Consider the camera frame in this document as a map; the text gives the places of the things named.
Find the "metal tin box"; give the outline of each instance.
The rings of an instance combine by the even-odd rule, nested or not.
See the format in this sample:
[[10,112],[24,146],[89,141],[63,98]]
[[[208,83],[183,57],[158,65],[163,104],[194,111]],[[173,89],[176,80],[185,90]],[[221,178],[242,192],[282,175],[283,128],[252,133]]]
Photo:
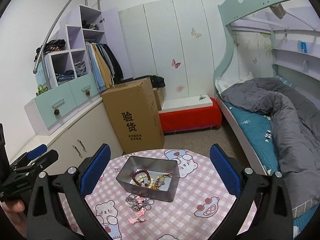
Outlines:
[[[165,180],[166,187],[164,187],[163,189],[167,188],[167,190],[161,190],[161,187],[160,190],[155,190],[131,184],[130,181],[132,181],[132,175],[140,169],[147,170],[151,177],[153,177],[152,175],[156,173],[173,174],[173,176],[170,177],[170,180]],[[139,156],[130,156],[116,177],[116,180],[124,188],[125,191],[143,197],[166,202],[173,201],[179,179],[179,167],[176,161],[144,158]]]

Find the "purple cabinet door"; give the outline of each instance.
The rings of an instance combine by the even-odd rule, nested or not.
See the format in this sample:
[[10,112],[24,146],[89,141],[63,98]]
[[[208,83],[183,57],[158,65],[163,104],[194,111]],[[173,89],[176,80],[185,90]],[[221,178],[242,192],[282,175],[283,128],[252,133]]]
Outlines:
[[104,18],[103,27],[107,38],[107,44],[121,66],[123,78],[132,78],[132,68],[130,66],[127,49],[124,43],[118,9],[113,8],[102,12],[102,18]]

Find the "gray comforter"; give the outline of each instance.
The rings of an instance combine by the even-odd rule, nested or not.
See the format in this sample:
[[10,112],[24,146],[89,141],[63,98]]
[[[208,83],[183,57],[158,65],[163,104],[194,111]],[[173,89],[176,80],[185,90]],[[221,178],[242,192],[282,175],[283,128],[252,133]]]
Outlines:
[[224,101],[252,113],[271,113],[272,135],[293,217],[320,200],[320,111],[277,78],[255,78],[225,90]]

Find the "mint green bed frame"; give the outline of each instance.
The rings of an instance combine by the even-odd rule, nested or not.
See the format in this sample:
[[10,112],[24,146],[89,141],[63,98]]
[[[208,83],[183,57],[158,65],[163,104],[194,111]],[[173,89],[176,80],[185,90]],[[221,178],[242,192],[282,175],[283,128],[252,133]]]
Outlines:
[[240,3],[239,0],[226,0],[222,5],[218,6],[226,35],[227,47],[223,59],[214,71],[214,84],[215,80],[221,77],[228,68],[233,56],[234,41],[231,34],[231,23],[256,11],[285,1],[289,0],[243,0],[242,3]]

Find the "bunk bed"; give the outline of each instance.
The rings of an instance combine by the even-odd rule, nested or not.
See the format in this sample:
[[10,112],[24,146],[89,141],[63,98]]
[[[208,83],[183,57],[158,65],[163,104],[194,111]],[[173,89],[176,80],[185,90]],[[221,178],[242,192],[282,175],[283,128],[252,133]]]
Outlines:
[[[281,5],[277,6],[286,1],[289,0],[226,0],[219,6],[227,46],[224,58],[215,69],[213,76],[216,84],[215,99],[239,140],[250,166],[256,173],[264,175],[272,175],[274,172],[281,170],[279,165],[281,153],[279,153],[272,137],[271,117],[254,111],[249,112],[223,101],[223,96],[220,95],[223,91],[221,91],[218,81],[222,79],[223,73],[233,57],[235,42],[232,31],[270,33],[273,49],[273,77],[278,78],[274,79],[274,82],[283,82],[294,90],[293,93],[302,94],[306,101],[313,102],[318,109],[320,108],[319,98],[279,75],[280,69],[290,69],[290,71],[297,72],[299,75],[307,75],[320,84],[320,71],[317,65],[320,60],[320,45],[315,42],[305,42],[303,45],[308,48],[308,51],[303,51],[301,41],[286,40],[283,43],[283,41],[277,40],[275,35],[275,31],[278,30],[282,30],[285,36],[288,30],[320,31],[320,21],[317,16],[317,13],[319,13],[318,0],[310,0],[314,9],[310,6],[309,8],[282,10]],[[277,7],[276,10],[278,11],[274,13],[273,10],[265,10],[271,6]],[[319,201],[316,203],[316,205],[311,203],[312,207],[307,212],[302,212],[299,215],[293,214],[295,235],[303,230],[316,212]]]

